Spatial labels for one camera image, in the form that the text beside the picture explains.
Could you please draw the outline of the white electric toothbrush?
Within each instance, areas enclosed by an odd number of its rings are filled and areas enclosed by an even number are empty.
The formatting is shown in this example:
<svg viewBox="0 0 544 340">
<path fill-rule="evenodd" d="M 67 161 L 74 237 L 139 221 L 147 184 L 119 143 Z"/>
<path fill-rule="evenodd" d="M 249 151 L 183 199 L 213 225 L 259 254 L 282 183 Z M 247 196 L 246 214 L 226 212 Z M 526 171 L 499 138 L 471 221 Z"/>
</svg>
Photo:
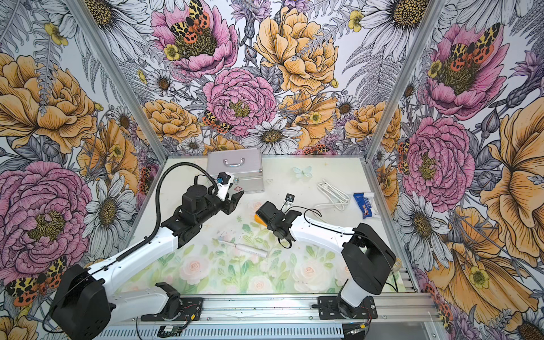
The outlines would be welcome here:
<svg viewBox="0 0 544 340">
<path fill-rule="evenodd" d="M 234 243 L 234 242 L 228 242 L 228 241 L 223 240 L 223 239 L 217 239 L 217 241 L 221 245 L 232 247 L 234 249 L 237 249 L 240 252 L 243 252 L 243 253 L 251 255 L 251 256 L 257 256 L 257 257 L 266 259 L 268 257 L 268 255 L 269 255 L 269 252 L 266 252 L 266 251 L 264 251 L 262 249 L 254 248 L 252 246 L 242 245 L 242 244 L 238 244 L 238 243 Z"/>
</svg>

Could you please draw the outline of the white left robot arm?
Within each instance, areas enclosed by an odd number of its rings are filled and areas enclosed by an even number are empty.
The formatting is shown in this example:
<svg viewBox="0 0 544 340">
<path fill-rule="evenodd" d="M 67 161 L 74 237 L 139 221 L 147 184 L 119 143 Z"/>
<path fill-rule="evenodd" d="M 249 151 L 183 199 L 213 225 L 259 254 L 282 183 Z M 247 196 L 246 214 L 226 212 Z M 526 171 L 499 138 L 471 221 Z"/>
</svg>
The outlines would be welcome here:
<svg viewBox="0 0 544 340">
<path fill-rule="evenodd" d="M 123 297 L 114 294 L 136 273 L 188 244 L 219 212 L 230 215 L 235 211 L 243 193 L 229 195 L 234 175 L 221 172 L 209 180 L 209 187 L 190 186 L 167 220 L 161 218 L 160 198 L 155 198 L 154 229 L 136 245 L 87 269 L 74 265 L 66 270 L 47 314 L 59 332 L 71 339 L 94 339 L 110 323 L 147 315 L 163 320 L 181 316 L 181 295 L 168 283 Z"/>
</svg>

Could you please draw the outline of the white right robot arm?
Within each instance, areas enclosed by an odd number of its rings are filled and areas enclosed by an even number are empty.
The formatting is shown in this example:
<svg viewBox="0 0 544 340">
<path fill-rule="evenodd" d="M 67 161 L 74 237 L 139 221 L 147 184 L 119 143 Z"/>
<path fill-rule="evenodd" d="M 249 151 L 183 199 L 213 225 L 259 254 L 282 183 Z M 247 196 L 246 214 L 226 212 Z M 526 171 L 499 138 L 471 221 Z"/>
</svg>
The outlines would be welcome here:
<svg viewBox="0 0 544 340">
<path fill-rule="evenodd" d="M 282 211 L 267 201 L 256 216 L 279 241 L 305 242 L 341 256 L 349 277 L 337 297 L 319 297 L 313 307 L 320 319 L 372 320 L 378 317 L 374 297 L 382 293 L 397 260 L 391 248 L 368 224 L 345 228 L 313 220 L 293 208 Z"/>
</svg>

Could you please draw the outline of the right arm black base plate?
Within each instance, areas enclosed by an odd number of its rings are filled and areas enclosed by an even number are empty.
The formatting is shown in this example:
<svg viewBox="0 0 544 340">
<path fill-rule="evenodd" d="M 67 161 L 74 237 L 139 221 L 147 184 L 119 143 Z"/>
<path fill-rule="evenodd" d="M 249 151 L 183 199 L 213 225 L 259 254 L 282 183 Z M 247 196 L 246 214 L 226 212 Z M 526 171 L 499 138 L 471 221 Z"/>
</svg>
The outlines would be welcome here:
<svg viewBox="0 0 544 340">
<path fill-rule="evenodd" d="M 356 307 L 342 300 L 340 296 L 320 296 L 311 308 L 318 311 L 320 320 L 375 320 L 378 318 L 372 296 L 365 297 Z"/>
</svg>

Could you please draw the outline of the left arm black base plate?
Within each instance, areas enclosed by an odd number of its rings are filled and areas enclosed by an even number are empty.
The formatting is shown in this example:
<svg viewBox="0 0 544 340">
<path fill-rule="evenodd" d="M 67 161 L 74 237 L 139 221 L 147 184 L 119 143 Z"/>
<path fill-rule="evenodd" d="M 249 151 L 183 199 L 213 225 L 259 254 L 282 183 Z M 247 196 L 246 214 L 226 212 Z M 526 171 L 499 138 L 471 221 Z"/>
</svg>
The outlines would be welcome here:
<svg viewBox="0 0 544 340">
<path fill-rule="evenodd" d="M 202 297 L 184 297 L 173 286 L 165 282 L 156 283 L 160 293 L 165 293 L 167 301 L 156 313 L 140 317 L 144 322 L 189 322 L 199 321 L 203 311 Z"/>
</svg>

